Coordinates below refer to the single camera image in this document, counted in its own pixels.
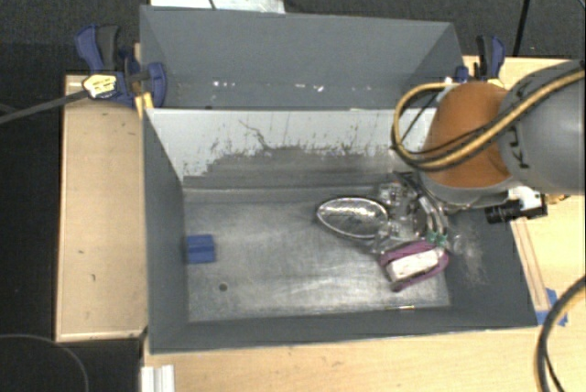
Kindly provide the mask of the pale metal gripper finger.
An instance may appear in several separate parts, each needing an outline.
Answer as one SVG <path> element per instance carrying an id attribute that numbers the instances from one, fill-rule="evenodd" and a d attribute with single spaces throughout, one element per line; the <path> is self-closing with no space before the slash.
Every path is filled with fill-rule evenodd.
<path id="1" fill-rule="evenodd" d="M 403 239 L 404 225 L 401 221 L 389 218 L 380 225 L 377 237 L 379 239 Z"/>
<path id="2" fill-rule="evenodd" d="M 371 252 L 375 255 L 382 255 L 399 245 L 399 240 L 393 237 L 375 238 L 371 244 Z"/>

